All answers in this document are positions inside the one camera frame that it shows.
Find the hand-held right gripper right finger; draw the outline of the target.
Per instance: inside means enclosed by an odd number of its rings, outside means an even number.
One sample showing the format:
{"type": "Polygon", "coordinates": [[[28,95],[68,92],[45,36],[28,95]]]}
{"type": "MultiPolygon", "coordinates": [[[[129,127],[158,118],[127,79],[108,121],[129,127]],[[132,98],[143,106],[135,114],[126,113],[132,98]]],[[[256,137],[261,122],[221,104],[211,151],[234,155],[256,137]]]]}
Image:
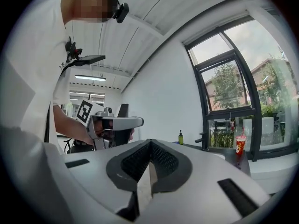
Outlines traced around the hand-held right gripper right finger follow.
{"type": "Polygon", "coordinates": [[[270,196],[250,176],[209,152],[167,141],[192,163],[189,179],[175,192],[155,194],[144,212],[146,224],[231,224],[242,218],[217,183],[232,179],[257,206],[270,196]]]}

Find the person's left hand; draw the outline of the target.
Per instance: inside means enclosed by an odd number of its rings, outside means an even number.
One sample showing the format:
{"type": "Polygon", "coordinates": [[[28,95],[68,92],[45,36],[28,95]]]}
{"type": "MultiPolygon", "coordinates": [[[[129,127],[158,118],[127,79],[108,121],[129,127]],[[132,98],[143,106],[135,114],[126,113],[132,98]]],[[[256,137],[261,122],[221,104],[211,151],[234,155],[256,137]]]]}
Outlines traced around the person's left hand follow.
{"type": "MultiPolygon", "coordinates": [[[[94,130],[98,136],[101,136],[101,133],[103,132],[102,121],[98,120],[94,123],[94,130]]],[[[78,137],[76,139],[83,141],[88,145],[93,145],[93,140],[84,126],[79,129],[78,137]]]]}

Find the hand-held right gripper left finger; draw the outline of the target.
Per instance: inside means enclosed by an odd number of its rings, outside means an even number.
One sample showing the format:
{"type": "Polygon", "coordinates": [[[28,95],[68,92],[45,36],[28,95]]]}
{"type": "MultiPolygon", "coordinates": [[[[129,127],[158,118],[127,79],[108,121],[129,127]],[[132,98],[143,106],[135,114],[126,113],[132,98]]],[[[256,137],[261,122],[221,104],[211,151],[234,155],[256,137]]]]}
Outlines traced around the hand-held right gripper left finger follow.
{"type": "Polygon", "coordinates": [[[69,189],[76,223],[148,223],[141,211],[137,184],[150,160],[150,140],[107,150],[68,154],[65,162],[74,188],[69,189]]]}

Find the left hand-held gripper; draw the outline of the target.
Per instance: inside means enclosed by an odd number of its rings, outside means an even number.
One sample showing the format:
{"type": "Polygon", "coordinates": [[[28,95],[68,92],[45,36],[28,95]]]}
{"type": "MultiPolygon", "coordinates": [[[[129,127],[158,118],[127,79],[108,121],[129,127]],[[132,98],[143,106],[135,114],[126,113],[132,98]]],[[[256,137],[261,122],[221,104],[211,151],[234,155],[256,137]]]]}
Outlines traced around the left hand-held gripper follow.
{"type": "Polygon", "coordinates": [[[102,107],[87,99],[82,99],[75,119],[85,126],[89,136],[93,140],[94,150],[107,149],[112,146],[111,138],[104,138],[98,136],[94,130],[94,123],[98,120],[102,121],[103,133],[107,130],[111,132],[113,130],[131,130],[136,127],[141,127],[144,124],[144,120],[141,117],[132,118],[115,118],[110,107],[102,107]]]}

